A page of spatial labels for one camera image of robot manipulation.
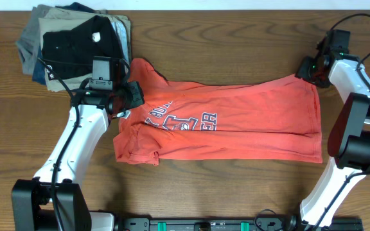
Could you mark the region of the red soccer t-shirt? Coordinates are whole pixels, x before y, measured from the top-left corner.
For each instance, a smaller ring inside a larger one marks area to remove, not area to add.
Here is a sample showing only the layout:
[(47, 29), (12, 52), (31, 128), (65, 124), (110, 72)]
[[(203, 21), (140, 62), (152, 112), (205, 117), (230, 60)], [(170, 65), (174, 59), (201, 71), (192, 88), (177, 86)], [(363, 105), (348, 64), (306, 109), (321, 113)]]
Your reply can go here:
[(168, 81), (142, 58), (130, 77), (145, 102), (119, 120), (116, 160), (271, 159), (322, 162), (317, 89), (295, 76), (259, 85)]

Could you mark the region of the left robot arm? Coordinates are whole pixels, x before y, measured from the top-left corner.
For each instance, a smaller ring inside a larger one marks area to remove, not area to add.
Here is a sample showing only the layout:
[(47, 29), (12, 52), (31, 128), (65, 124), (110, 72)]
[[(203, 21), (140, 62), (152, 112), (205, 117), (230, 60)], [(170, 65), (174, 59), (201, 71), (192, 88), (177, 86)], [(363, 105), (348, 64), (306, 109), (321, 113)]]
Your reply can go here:
[(117, 230), (111, 212), (90, 211), (81, 190), (94, 149), (115, 117), (144, 104), (137, 81), (94, 87), (86, 80), (72, 91), (66, 127), (44, 165), (11, 192), (16, 230)]

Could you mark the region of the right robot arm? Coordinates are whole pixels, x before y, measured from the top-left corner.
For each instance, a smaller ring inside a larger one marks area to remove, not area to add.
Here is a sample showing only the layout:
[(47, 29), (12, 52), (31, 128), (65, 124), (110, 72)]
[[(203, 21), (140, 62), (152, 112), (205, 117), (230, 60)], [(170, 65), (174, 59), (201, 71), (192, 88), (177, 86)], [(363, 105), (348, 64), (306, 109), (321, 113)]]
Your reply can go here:
[(327, 166), (301, 202), (299, 219), (285, 229), (360, 228), (359, 219), (334, 215), (354, 186), (370, 175), (370, 78), (359, 58), (345, 52), (307, 56), (295, 75), (318, 87), (335, 86), (344, 105), (328, 137)]

